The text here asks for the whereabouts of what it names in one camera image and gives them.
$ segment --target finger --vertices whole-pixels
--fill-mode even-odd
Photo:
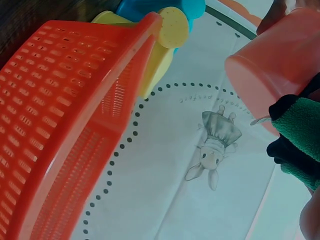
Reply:
[[[301,212],[300,229],[306,240],[320,240],[320,188]]]
[[[256,30],[256,34],[260,35],[286,15],[286,2],[285,0],[274,0],[269,11],[261,21]]]

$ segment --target printed rabbit illustration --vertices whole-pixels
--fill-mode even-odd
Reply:
[[[233,147],[233,152],[238,146],[237,141],[241,136],[241,131],[235,126],[236,114],[230,113],[229,117],[224,117],[225,106],[220,105],[217,112],[205,111],[202,113],[203,127],[206,129],[206,138],[200,149],[200,162],[186,172],[184,179],[190,181],[201,176],[204,170],[208,170],[209,187],[215,191],[217,188],[219,175],[217,168],[224,159],[228,149]]]

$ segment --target white mat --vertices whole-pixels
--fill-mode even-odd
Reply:
[[[275,138],[259,125],[250,127],[253,118],[224,72],[224,59],[248,42],[207,13],[194,23],[148,101],[137,101],[73,240],[246,238],[275,167],[266,154]],[[223,116],[217,115],[220,106]],[[225,145],[207,141],[203,148],[212,136]],[[200,160],[202,174],[186,181]]]

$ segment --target green cloth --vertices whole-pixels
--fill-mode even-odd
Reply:
[[[293,103],[290,102],[288,106],[280,109],[277,114],[278,118],[272,120],[272,125],[278,132],[301,152],[320,163],[320,102],[299,97]],[[291,164],[282,163],[281,170],[294,175],[313,191],[320,185],[320,179],[305,174]]]

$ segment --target yellow plastic toy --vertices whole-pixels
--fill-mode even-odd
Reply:
[[[150,58],[139,90],[139,95],[146,99],[155,85],[167,72],[175,48],[180,48],[188,39],[189,23],[185,14],[176,7],[166,7],[158,12],[162,16],[162,28],[151,51]],[[131,22],[112,11],[104,11],[94,18],[93,23],[113,24],[132,27]]]

